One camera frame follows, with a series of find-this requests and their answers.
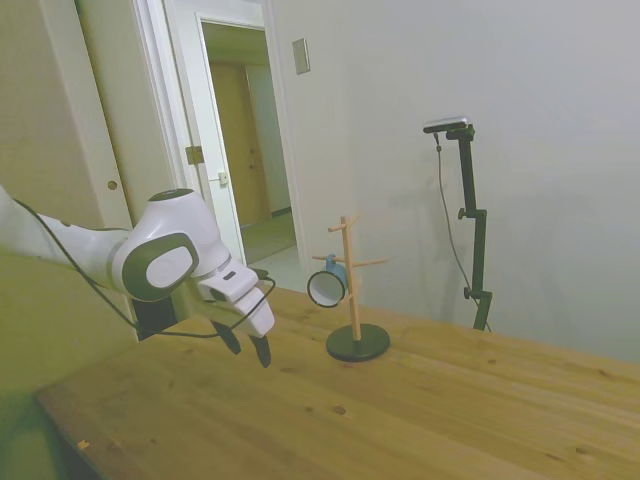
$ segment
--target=mug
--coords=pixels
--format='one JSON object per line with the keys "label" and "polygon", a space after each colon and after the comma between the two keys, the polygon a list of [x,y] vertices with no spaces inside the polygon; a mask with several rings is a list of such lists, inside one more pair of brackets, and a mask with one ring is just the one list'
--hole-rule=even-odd
{"label": "mug", "polygon": [[320,270],[309,278],[307,293],[316,305],[324,308],[337,307],[347,294],[347,269],[336,263],[335,255],[327,256],[324,270]]}

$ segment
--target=white door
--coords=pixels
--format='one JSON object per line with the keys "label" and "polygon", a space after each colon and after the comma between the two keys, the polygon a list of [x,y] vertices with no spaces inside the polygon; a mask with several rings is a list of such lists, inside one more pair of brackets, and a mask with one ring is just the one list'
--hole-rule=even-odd
{"label": "white door", "polygon": [[164,0],[167,23],[174,43],[189,129],[194,144],[201,145],[213,208],[222,240],[231,254],[245,261],[231,183],[220,181],[228,173],[213,82],[208,66],[202,22],[261,28],[262,8],[242,0]]}

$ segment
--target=wooden tabletop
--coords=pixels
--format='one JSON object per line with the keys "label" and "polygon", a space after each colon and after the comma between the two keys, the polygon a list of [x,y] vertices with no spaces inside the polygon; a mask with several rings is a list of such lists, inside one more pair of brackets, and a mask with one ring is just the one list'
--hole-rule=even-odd
{"label": "wooden tabletop", "polygon": [[346,310],[269,300],[268,369],[245,339],[155,336],[39,400],[114,480],[640,479],[639,366],[368,308],[392,348],[345,364]]}

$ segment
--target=cable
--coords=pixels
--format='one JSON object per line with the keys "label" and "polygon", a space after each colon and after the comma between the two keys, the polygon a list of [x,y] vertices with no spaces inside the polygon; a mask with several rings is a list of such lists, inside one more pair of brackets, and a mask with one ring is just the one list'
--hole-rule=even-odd
{"label": "cable", "polygon": [[[75,268],[75,270],[89,284],[89,286],[93,289],[93,291],[96,292],[100,296],[100,298],[102,298],[102,300],[104,300],[111,307],[111,309],[122,320],[124,320],[127,325],[129,325],[135,331],[137,331],[139,333],[150,334],[150,335],[165,335],[165,336],[168,336],[168,337],[170,336],[170,337],[189,337],[189,338],[216,338],[216,337],[220,336],[218,333],[200,334],[200,333],[189,333],[189,332],[165,332],[165,331],[156,332],[154,330],[146,330],[146,329],[138,327],[133,321],[131,321],[129,319],[129,317],[127,317],[122,312],[122,310],[120,310],[118,308],[118,306],[116,304],[114,304],[109,299],[109,297],[107,297],[104,294],[104,292],[102,292],[102,290],[100,290],[100,288],[98,287],[98,284],[89,275],[86,274],[86,272],[82,269],[82,267],[80,265],[78,265],[78,263],[74,260],[74,258],[71,256],[71,254],[67,251],[67,249],[64,247],[64,245],[62,244],[60,239],[57,237],[57,235],[55,233],[53,233],[51,228],[49,228],[49,225],[47,225],[47,223],[40,217],[40,215],[38,215],[38,213],[35,210],[33,210],[29,205],[21,202],[20,200],[16,200],[15,198],[13,200],[18,205],[20,205],[22,208],[24,208],[27,212],[29,212],[31,215],[33,215],[36,218],[36,220],[38,220],[40,225],[42,225],[42,227],[46,230],[46,232],[49,234],[51,239],[56,243],[58,248],[60,248],[60,250],[62,251],[64,256],[67,257],[67,260],[69,260],[69,263],[71,263],[73,268]],[[258,302],[256,302],[256,304],[253,306],[253,308],[251,310],[249,310],[249,313],[247,313],[244,317],[242,317],[240,320],[238,320],[236,323],[234,323],[231,327],[229,327],[230,330],[235,329],[242,322],[244,322],[247,318],[249,318],[253,314],[253,312],[255,312],[258,309],[258,307],[260,307],[260,305],[262,305],[264,303],[264,301],[271,294],[271,292],[273,292],[274,288],[276,288],[276,281],[273,278],[265,277],[264,280],[268,280],[268,281],[271,282],[271,287],[269,287],[269,290],[267,290],[267,292],[262,296],[262,298],[260,300],[258,300]]]}
{"label": "cable", "polygon": [[[462,276],[464,277],[464,281],[467,284],[467,288],[471,291],[471,283],[469,283],[469,277],[467,277],[467,272],[464,271],[464,267],[462,266],[462,262],[460,262],[460,258],[458,257],[458,251],[456,249],[455,244],[453,243],[453,233],[451,233],[451,220],[449,220],[449,209],[447,208],[447,201],[444,198],[444,188],[442,187],[442,147],[440,146],[440,139],[438,138],[438,134],[434,133],[433,137],[436,139],[436,152],[438,152],[438,184],[440,185],[440,198],[442,199],[442,207],[444,208],[444,218],[447,220],[447,232],[449,234],[449,243],[451,244],[451,250],[453,251],[453,256],[456,259],[456,263],[458,264],[458,268],[462,272]],[[471,300],[476,304],[476,308],[479,308],[478,300],[473,297],[470,297]],[[491,327],[489,326],[489,322],[486,322],[487,330],[492,332]]]}

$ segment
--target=wooden door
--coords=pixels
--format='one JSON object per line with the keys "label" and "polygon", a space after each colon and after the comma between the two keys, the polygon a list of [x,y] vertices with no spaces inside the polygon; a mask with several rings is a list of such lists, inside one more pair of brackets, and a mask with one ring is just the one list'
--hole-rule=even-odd
{"label": "wooden door", "polygon": [[247,74],[243,65],[211,64],[222,137],[240,225],[269,214]]}

